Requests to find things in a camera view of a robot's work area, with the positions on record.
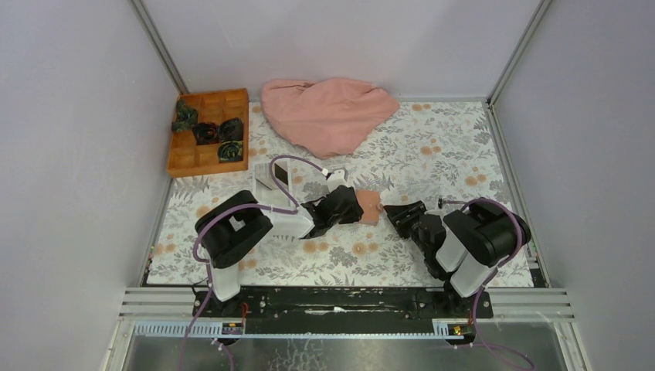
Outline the brown leather card holder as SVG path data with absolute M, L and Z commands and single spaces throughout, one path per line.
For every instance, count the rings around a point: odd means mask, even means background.
M 359 189 L 356 197 L 363 213 L 359 223 L 367 226 L 377 226 L 383 211 L 380 192 Z

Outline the white translucent card box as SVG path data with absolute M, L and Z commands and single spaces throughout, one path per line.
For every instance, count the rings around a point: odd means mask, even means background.
M 293 209 L 294 203 L 278 187 L 289 194 L 292 193 L 292 172 L 289 170 L 289 160 L 278 160 L 273 164 L 273 173 L 270 173 L 270 163 L 260 162 L 253 165 L 253 195 L 262 204 L 284 209 Z

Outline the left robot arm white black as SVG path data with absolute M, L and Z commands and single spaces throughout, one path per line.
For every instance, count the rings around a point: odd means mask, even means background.
M 223 318 L 237 313 L 239 262 L 264 237 L 314 239 L 338 224 L 357 223 L 363 215 L 355 190 L 345 185 L 297 209 L 263 205 L 248 190 L 236 193 L 195 224 L 192 253 L 208 266 L 210 308 Z

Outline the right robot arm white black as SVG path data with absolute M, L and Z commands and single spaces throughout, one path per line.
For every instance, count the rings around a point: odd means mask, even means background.
M 384 206 L 395 231 L 423 253 L 428 272 L 443 282 L 444 311 L 462 318 L 473 296 L 531 241 L 528 224 L 507 207 L 479 198 L 444 214 L 423 202 Z

